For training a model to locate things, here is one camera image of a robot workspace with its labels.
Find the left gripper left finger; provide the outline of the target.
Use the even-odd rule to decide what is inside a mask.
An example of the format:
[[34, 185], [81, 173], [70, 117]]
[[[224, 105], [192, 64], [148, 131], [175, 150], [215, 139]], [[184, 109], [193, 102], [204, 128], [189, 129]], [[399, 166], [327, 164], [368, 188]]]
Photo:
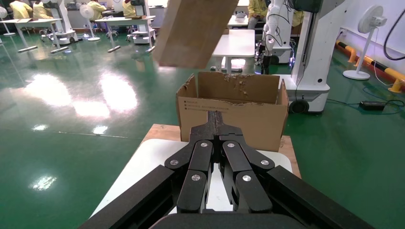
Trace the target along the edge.
[[207, 122], [192, 127], [187, 145], [164, 162], [174, 171], [172, 189], [178, 214], [199, 214], [206, 208], [215, 135], [215, 112], [208, 111]]

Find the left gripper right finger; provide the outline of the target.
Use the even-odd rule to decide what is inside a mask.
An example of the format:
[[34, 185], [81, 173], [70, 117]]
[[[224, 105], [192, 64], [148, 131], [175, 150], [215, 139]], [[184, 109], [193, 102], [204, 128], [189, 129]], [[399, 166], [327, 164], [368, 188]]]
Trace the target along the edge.
[[270, 213], [273, 204], [264, 187], [273, 160], [249, 146], [239, 127], [224, 123], [215, 112], [215, 161], [234, 211]]

